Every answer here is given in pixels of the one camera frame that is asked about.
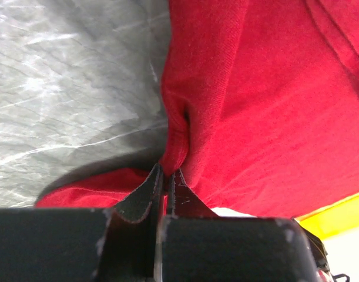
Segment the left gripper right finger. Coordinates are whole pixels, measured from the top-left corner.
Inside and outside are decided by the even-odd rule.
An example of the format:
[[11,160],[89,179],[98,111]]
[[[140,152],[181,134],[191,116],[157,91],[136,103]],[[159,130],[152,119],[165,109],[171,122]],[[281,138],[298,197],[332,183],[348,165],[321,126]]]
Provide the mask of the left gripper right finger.
[[179,217],[218,217],[188,187],[182,171],[175,171],[167,184],[166,214]]

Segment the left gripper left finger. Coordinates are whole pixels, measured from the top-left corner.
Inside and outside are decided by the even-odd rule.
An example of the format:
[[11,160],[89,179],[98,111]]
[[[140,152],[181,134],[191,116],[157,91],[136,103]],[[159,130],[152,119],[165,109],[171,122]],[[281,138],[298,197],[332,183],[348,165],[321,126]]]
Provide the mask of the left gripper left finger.
[[161,214],[163,176],[161,165],[155,164],[145,181],[115,205],[122,220],[132,224],[150,220],[153,225],[157,224]]

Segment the red t shirt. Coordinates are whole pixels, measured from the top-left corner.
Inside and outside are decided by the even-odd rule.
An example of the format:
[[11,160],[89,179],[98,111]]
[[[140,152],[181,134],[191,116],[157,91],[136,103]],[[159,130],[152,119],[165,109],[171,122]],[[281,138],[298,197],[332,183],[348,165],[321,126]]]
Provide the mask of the red t shirt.
[[359,1],[170,1],[170,177],[210,208],[298,217],[359,193]]

